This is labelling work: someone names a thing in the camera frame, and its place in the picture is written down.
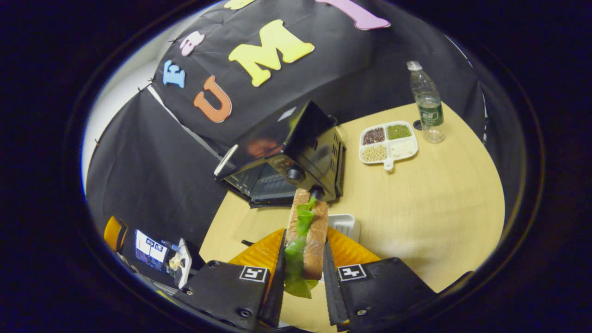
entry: toaster oven knob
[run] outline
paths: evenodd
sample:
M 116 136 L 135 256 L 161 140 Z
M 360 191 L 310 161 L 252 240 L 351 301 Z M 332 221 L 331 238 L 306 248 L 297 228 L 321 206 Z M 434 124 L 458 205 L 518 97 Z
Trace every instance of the toaster oven knob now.
M 304 180 L 304 178 L 306 178 L 306 175 L 304 174 L 304 171 L 302 171 L 302 169 L 292 167 L 291 169 L 288 170 L 286 178 L 287 178 L 286 181 L 288 183 L 290 183 L 292 185 L 298 185 L 301 181 Z

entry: round table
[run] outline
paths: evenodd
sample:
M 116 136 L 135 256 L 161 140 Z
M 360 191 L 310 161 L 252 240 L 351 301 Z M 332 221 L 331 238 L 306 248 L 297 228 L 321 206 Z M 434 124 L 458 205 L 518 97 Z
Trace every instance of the round table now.
M 492 253 L 504 225 L 500 177 L 469 126 L 443 103 L 446 139 L 432 144 L 415 130 L 419 151 L 382 164 L 358 158 L 359 136 L 367 127 L 395 120 L 419 119 L 415 104 L 359 118 L 337 127 L 347 147 L 344 195 L 330 204 L 329 214 L 352 214 L 361 224 L 360 244 L 380 258 L 397 257 L 434 292 L 467 271 L 476 270 Z M 288 224 L 289 208 L 250 209 L 228 193 L 212 221 L 200 255 L 228 261 L 245 250 L 241 240 L 256 242 Z M 336 332 L 329 324 L 324 284 L 313 299 L 284 293 L 280 320 L 312 332 Z

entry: black toaster oven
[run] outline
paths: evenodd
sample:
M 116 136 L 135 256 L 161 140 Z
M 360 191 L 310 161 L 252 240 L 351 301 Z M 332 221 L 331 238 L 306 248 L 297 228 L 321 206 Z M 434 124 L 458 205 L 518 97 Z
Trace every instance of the black toaster oven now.
M 214 175 L 251 207 L 291 206 L 297 188 L 332 201 L 343 195 L 345 150 L 332 120 L 307 101 L 253 126 Z

